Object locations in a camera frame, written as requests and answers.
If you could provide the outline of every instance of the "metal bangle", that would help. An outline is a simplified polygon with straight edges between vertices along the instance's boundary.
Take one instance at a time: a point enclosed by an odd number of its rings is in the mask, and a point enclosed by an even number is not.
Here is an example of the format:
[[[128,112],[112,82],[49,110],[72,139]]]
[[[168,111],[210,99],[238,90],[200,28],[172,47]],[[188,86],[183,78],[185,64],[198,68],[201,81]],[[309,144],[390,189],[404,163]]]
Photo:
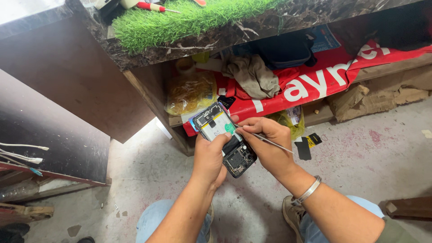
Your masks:
[[[297,207],[300,204],[302,204],[306,200],[306,198],[308,198],[315,191],[315,189],[321,184],[321,177],[320,176],[314,176],[314,177],[317,180],[311,185],[311,187],[309,187],[309,189],[301,197],[299,197],[298,199],[293,197],[291,199],[292,206]]]

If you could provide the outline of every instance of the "beige shoe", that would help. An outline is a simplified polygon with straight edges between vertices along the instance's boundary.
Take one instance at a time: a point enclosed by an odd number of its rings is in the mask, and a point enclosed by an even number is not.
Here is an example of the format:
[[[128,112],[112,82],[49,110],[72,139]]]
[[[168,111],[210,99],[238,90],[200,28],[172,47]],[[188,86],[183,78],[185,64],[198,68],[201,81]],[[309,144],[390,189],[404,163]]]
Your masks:
[[[304,243],[303,237],[300,235],[300,222],[302,221],[305,209],[303,207],[294,207],[291,205],[292,196],[287,196],[283,199],[282,214],[285,221],[291,226],[297,235],[297,243]]]
[[[213,209],[213,203],[210,204],[209,210],[207,211],[207,213],[212,216],[212,220],[210,221],[210,225],[213,223],[213,219],[215,217],[215,211]],[[206,235],[206,241],[207,243],[213,243],[213,235],[212,235],[212,228],[210,227],[209,232]]]

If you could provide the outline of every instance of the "wrist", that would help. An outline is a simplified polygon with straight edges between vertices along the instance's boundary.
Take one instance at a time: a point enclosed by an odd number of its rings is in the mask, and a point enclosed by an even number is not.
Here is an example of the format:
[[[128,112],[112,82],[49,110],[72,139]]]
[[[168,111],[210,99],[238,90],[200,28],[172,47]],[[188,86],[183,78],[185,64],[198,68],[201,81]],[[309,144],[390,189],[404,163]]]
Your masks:
[[[217,190],[214,182],[210,182],[200,176],[194,175],[193,173],[187,184],[193,186],[195,190],[211,196],[213,196]]]
[[[314,176],[296,164],[288,173],[276,179],[296,198],[303,195],[316,181]]]
[[[299,165],[294,162],[287,162],[287,165],[283,168],[279,168],[276,171],[270,172],[277,180],[282,180],[284,178],[292,178],[304,171]]]

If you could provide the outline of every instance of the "artificial grass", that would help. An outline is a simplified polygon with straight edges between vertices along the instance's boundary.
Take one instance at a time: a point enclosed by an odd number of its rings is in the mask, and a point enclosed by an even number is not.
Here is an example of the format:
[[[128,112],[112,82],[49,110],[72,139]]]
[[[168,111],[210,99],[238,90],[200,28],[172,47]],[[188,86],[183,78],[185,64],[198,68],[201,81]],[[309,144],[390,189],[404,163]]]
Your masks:
[[[199,35],[207,30],[263,13],[276,7],[282,0],[206,0],[200,7],[192,0],[168,0],[167,9],[181,13],[132,8],[115,19],[115,37],[130,54],[142,52],[150,46],[161,46],[188,35]]]

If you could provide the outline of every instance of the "jeans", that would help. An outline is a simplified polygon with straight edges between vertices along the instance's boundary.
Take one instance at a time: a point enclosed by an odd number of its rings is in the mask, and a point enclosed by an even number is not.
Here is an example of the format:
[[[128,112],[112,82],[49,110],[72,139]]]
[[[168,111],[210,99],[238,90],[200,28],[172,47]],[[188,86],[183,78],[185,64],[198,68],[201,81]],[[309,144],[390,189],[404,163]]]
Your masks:
[[[173,200],[160,200],[154,202],[144,210],[137,224],[136,243],[144,243],[153,234],[173,204]],[[198,234],[197,243],[207,242],[206,235],[210,230],[211,221],[212,217],[207,214]]]
[[[371,211],[378,217],[384,217],[378,205],[355,196],[347,196],[358,205]],[[137,224],[136,243],[144,243],[156,230],[162,222],[169,209],[174,204],[172,200],[160,200],[147,207]],[[211,216],[206,215],[201,230],[198,234],[197,243],[206,243],[205,236],[210,230]],[[304,237],[305,243],[328,243],[328,240],[318,229],[318,226],[312,221],[311,217],[306,214],[300,223],[300,234]]]

